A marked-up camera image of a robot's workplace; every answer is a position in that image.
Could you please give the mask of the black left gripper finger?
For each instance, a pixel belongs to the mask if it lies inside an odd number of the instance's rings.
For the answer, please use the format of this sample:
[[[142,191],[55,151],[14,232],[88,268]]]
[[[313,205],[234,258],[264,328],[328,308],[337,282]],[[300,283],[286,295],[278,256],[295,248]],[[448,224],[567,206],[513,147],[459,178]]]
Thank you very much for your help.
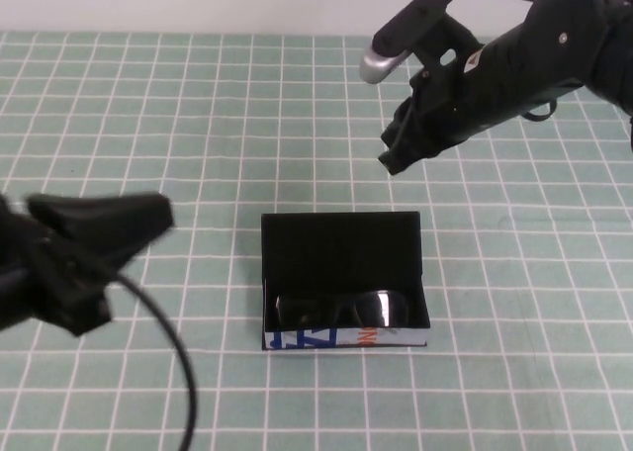
[[[169,224],[54,223],[53,228],[105,263],[121,269],[167,233]]]
[[[65,234],[163,234],[174,226],[170,201],[157,192],[79,198],[35,194],[28,197],[27,208],[35,219]]]

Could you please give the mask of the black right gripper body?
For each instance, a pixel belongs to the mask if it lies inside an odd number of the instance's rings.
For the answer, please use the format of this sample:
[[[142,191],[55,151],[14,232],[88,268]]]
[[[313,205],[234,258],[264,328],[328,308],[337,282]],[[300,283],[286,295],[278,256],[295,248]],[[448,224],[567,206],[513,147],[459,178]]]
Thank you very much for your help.
[[[526,50],[514,28],[478,50],[462,52],[443,68],[444,77],[422,71],[410,80],[407,123],[395,142],[453,147],[487,128],[522,116],[544,104],[544,96],[529,92]]]

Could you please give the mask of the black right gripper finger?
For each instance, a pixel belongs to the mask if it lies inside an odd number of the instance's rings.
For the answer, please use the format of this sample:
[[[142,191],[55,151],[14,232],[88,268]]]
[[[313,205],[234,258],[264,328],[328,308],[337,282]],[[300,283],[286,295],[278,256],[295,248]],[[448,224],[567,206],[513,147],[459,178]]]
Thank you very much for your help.
[[[432,145],[416,145],[400,139],[379,155],[378,160],[390,175],[398,175],[420,160],[434,158],[439,150]]]
[[[410,102],[401,102],[394,111],[392,119],[384,128],[381,134],[381,141],[385,145],[386,149],[392,148],[399,135],[399,132],[402,130],[403,125],[407,123],[409,108]]]

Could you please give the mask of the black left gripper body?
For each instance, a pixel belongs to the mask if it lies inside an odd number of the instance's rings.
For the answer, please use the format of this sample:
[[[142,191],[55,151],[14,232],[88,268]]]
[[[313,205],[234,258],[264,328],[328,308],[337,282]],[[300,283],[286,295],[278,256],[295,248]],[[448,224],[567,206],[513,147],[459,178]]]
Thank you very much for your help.
[[[1,199],[1,329],[30,319],[75,337],[112,320],[111,277],[79,246]]]

